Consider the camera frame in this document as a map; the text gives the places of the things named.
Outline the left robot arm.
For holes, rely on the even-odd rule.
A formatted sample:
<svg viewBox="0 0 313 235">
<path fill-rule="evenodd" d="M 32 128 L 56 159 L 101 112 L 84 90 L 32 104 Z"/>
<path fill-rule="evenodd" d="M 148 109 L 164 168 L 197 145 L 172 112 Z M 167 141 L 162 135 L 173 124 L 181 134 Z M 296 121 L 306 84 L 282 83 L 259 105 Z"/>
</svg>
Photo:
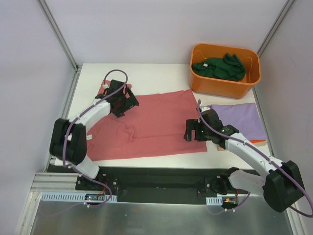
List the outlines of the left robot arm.
<svg viewBox="0 0 313 235">
<path fill-rule="evenodd" d="M 59 118 L 55 121 L 50 154 L 63 161 L 65 166 L 72 166 L 86 175 L 88 187 L 99 190 L 104 180 L 99 176 L 99 166 L 87 155 L 87 132 L 109 114 L 119 118 L 138 105 L 139 102 L 127 84 L 110 81 L 105 85 L 104 92 L 97 95 L 89 107 L 70 119 Z"/>
</svg>

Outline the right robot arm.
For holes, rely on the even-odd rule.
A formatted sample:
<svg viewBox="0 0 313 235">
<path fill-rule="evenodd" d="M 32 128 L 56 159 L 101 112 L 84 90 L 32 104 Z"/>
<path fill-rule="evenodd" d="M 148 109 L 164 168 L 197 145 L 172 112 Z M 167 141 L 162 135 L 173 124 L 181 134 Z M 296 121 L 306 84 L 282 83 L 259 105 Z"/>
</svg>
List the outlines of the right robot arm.
<svg viewBox="0 0 313 235">
<path fill-rule="evenodd" d="M 232 167 L 210 184 L 218 194 L 227 195 L 243 189 L 262 196 L 276 212 L 283 212 L 302 197 L 307 197 L 301 173 L 293 161 L 283 162 L 251 143 L 232 125 L 223 125 L 213 109 L 201 110 L 198 119 L 188 119 L 186 141 L 211 141 L 224 150 L 234 153 L 257 172 L 247 173 Z"/>
</svg>

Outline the pink t shirt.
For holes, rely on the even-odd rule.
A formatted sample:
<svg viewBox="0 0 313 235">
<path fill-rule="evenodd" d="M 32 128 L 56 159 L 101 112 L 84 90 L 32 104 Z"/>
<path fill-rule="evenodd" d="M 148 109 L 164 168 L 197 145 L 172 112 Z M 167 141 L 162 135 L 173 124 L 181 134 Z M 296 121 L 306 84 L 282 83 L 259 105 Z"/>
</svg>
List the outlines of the pink t shirt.
<svg viewBox="0 0 313 235">
<path fill-rule="evenodd" d="M 198 119 L 191 90 L 138 95 L 139 106 L 116 118 L 110 114 L 89 131 L 87 155 L 92 161 L 206 152 L 204 142 L 187 142 L 186 121 Z"/>
</svg>

